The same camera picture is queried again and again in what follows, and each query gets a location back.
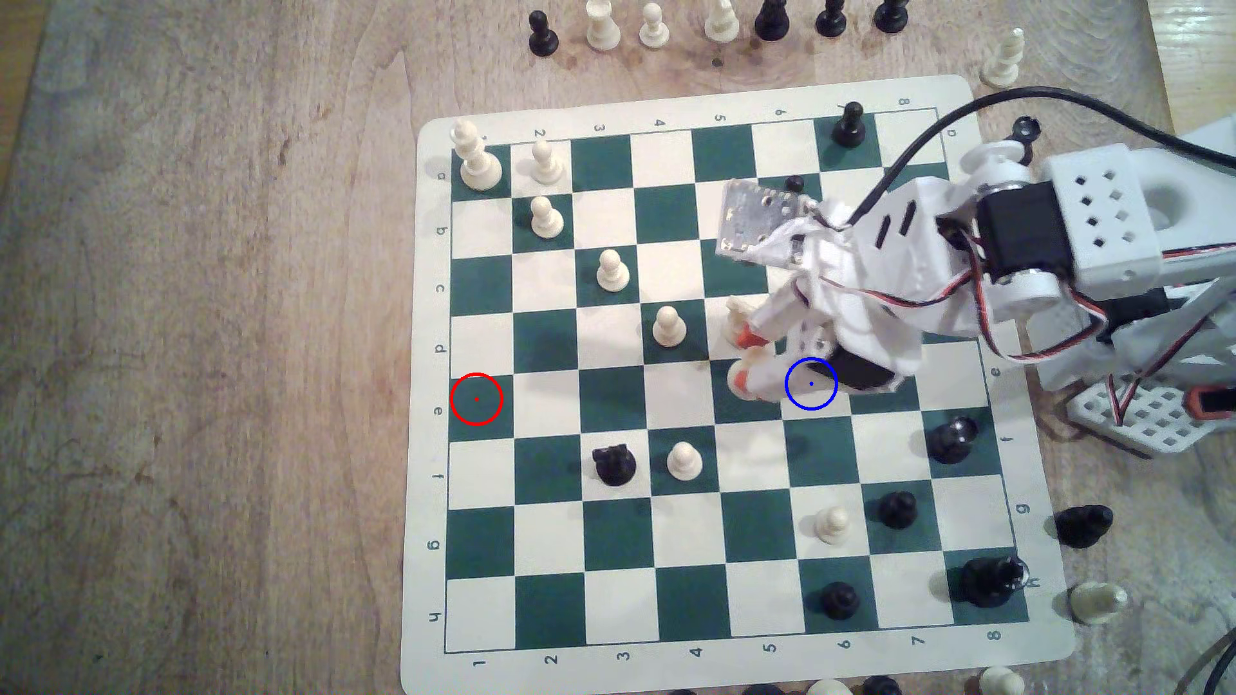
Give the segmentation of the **gripper finger with orange tip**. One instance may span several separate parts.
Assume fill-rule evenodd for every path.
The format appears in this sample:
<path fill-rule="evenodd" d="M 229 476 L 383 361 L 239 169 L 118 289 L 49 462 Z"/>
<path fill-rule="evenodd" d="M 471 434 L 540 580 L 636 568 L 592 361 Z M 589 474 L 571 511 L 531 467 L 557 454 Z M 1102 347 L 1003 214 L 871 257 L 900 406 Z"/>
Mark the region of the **gripper finger with orange tip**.
<path fill-rule="evenodd" d="M 803 396 L 810 391 L 810 369 L 803 364 L 791 376 L 791 366 L 802 354 L 775 354 L 772 348 L 749 348 L 729 366 L 730 392 L 740 399 L 785 399 L 786 386 L 790 394 Z"/>
<path fill-rule="evenodd" d="M 810 301 L 798 288 L 779 288 L 758 307 L 729 297 L 729 343 L 744 350 L 775 343 L 805 325 Z"/>

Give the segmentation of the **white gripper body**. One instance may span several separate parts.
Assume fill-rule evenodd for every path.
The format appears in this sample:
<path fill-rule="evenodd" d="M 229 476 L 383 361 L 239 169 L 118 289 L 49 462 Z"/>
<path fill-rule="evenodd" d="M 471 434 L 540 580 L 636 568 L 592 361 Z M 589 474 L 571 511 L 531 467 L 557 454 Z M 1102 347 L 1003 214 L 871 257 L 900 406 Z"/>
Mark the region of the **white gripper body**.
<path fill-rule="evenodd" d="M 777 341 L 802 354 L 810 391 L 895 391 L 922 364 L 922 335 L 975 338 L 969 246 L 938 228 L 969 197 L 950 183 L 906 183 L 843 228 L 848 208 L 796 203 L 772 229 L 772 265 L 790 271 L 780 288 L 810 301 L 805 325 Z"/>

